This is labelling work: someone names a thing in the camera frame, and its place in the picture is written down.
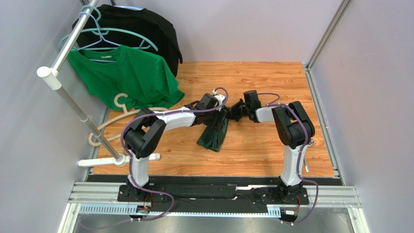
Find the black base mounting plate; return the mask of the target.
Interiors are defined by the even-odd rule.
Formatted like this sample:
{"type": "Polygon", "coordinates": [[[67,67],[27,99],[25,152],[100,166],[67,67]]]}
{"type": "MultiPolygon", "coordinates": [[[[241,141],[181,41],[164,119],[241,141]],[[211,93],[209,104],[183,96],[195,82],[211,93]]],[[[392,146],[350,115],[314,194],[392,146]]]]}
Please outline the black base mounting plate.
{"type": "Polygon", "coordinates": [[[283,202],[278,195],[277,187],[241,187],[235,185],[207,185],[207,184],[154,184],[144,187],[152,191],[142,191],[131,184],[119,187],[117,201],[120,202],[163,202],[171,200],[168,193],[177,199],[185,200],[250,200],[260,204],[302,204],[310,203],[306,189],[283,202]]]}

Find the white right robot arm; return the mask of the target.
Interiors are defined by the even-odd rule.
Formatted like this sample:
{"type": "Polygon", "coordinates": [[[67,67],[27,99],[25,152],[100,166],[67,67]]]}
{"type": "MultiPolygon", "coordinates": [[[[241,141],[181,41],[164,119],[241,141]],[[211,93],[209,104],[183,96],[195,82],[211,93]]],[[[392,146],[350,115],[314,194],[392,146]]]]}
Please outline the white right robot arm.
{"type": "Polygon", "coordinates": [[[302,177],[303,158],[310,146],[315,128],[299,101],[289,104],[260,104],[239,101],[230,107],[229,117],[239,121],[249,117],[255,123],[274,122],[280,141],[284,145],[284,163],[277,186],[280,196],[295,196],[303,189],[304,183],[318,186],[313,180],[302,177]]]}

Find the aluminium frame rail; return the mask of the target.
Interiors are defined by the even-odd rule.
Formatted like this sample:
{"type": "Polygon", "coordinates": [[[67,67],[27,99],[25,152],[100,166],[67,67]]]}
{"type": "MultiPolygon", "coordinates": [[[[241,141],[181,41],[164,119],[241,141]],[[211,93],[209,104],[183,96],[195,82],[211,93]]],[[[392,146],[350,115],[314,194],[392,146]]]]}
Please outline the aluminium frame rail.
{"type": "Polygon", "coordinates": [[[352,186],[305,186],[310,203],[260,204],[250,200],[185,200],[163,202],[117,201],[121,183],[76,182],[69,203],[79,204],[80,213],[157,216],[280,217],[282,211],[315,208],[361,208],[352,186]]]}

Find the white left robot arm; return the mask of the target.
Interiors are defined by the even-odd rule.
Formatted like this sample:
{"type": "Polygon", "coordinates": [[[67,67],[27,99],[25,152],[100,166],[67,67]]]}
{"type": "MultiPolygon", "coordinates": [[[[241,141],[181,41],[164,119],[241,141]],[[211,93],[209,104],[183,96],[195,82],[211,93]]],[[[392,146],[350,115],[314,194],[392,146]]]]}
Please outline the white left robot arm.
{"type": "Polygon", "coordinates": [[[227,132],[229,108],[198,110],[182,107],[178,110],[153,112],[144,108],[121,132],[121,145],[129,155],[128,184],[146,191],[149,181],[149,156],[157,148],[164,132],[180,127],[205,124],[198,145],[218,152],[227,132]]]}

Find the bright green t-shirt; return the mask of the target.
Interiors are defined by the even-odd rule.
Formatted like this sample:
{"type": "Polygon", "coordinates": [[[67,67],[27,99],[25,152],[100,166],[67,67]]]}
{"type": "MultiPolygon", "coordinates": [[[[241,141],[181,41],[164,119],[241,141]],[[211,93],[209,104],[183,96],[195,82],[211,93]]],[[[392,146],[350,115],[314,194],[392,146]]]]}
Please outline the bright green t-shirt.
{"type": "Polygon", "coordinates": [[[72,50],[68,62],[86,85],[90,95],[119,110],[114,98],[120,93],[128,109],[170,108],[184,92],[163,57],[121,45],[115,50],[72,50]]]}

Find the dark green cloth napkin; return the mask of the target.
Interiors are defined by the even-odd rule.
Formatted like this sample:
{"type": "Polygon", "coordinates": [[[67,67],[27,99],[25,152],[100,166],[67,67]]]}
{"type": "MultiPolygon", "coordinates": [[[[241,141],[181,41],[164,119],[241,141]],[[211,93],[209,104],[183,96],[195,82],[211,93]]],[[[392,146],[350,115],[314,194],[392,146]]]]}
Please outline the dark green cloth napkin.
{"type": "Polygon", "coordinates": [[[228,112],[229,108],[224,106],[215,120],[206,124],[205,130],[197,141],[199,146],[215,152],[220,151],[229,124],[228,112]]]}

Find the black t-shirt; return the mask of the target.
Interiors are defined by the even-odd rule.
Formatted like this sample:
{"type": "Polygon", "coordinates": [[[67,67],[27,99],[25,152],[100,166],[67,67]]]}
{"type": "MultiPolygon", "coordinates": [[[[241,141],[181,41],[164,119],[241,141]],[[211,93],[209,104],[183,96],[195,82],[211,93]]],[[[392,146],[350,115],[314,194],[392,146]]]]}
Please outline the black t-shirt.
{"type": "Polygon", "coordinates": [[[105,39],[129,47],[142,45],[144,51],[163,57],[172,74],[177,75],[179,64],[183,63],[183,57],[172,23],[146,8],[135,10],[103,4],[97,9],[101,13],[101,18],[98,20],[101,28],[115,28],[140,34],[153,42],[158,50],[147,42],[143,42],[141,38],[128,33],[103,32],[105,39]]]}

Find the beige plastic hanger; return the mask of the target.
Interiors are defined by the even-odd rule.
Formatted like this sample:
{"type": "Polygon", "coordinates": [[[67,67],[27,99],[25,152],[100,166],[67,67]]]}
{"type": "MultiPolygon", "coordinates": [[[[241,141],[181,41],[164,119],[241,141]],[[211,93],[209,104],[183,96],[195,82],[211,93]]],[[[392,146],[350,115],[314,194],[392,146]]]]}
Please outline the beige plastic hanger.
{"type": "MultiPolygon", "coordinates": [[[[117,94],[115,97],[114,97],[114,104],[117,106],[117,107],[120,107],[121,109],[122,109],[122,111],[123,111],[123,113],[122,114],[120,114],[120,115],[118,115],[118,116],[116,116],[116,117],[114,117],[114,118],[112,118],[112,119],[109,119],[109,120],[107,120],[106,122],[104,122],[104,123],[102,123],[100,126],[98,126],[97,127],[97,129],[100,131],[100,130],[102,130],[102,129],[104,129],[106,126],[108,126],[108,125],[110,125],[110,124],[112,124],[112,123],[114,123],[114,122],[116,122],[116,121],[118,121],[118,120],[120,120],[120,119],[123,119],[123,118],[126,118],[126,117],[129,117],[129,116],[132,116],[132,115],[136,115],[136,114],[138,114],[139,112],[140,112],[140,109],[137,109],[137,110],[131,110],[131,111],[129,111],[128,109],[127,109],[127,107],[126,107],[126,104],[124,104],[124,103],[120,103],[119,102],[119,99],[121,98],[121,97],[123,97],[123,98],[126,98],[126,97],[128,97],[128,95],[127,94],[125,94],[125,93],[119,93],[119,94],[117,94]]],[[[164,107],[151,107],[151,108],[149,108],[151,111],[162,111],[162,112],[164,112],[164,111],[168,111],[168,109],[167,108],[164,108],[164,107]]],[[[89,136],[88,136],[88,138],[87,138],[87,141],[88,141],[88,143],[91,145],[91,146],[93,146],[93,147],[98,147],[98,146],[100,146],[101,145],[101,142],[94,142],[93,141],[93,137],[95,137],[95,138],[97,138],[96,136],[94,136],[94,134],[93,133],[90,133],[89,134],[89,136]]],[[[116,135],[116,136],[113,136],[113,137],[111,137],[111,138],[108,138],[107,139],[107,141],[108,142],[110,142],[110,141],[113,141],[113,140],[115,140],[115,139],[119,139],[121,137],[121,134],[118,134],[118,135],[116,135]]]]}

